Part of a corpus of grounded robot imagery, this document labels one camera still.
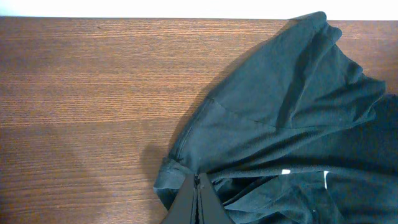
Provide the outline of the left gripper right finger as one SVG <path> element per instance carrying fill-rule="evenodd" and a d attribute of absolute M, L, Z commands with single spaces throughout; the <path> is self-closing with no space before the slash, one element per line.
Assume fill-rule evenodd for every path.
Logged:
<path fill-rule="evenodd" d="M 199 224 L 234 224 L 234 221 L 226 213 L 207 174 L 200 174 L 198 180 Z"/>

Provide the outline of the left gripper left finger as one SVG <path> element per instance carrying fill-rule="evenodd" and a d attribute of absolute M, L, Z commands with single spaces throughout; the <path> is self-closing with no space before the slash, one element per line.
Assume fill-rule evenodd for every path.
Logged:
<path fill-rule="evenodd" d="M 196 224 L 197 182 L 190 174 L 184 180 L 178 194 L 161 224 Z"/>

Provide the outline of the black Nike t-shirt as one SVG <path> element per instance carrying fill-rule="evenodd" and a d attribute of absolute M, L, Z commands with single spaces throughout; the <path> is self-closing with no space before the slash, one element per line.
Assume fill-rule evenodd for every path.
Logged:
<path fill-rule="evenodd" d="M 302 16 L 212 89 L 162 161 L 170 208 L 206 173 L 235 223 L 396 223 L 397 96 Z"/>

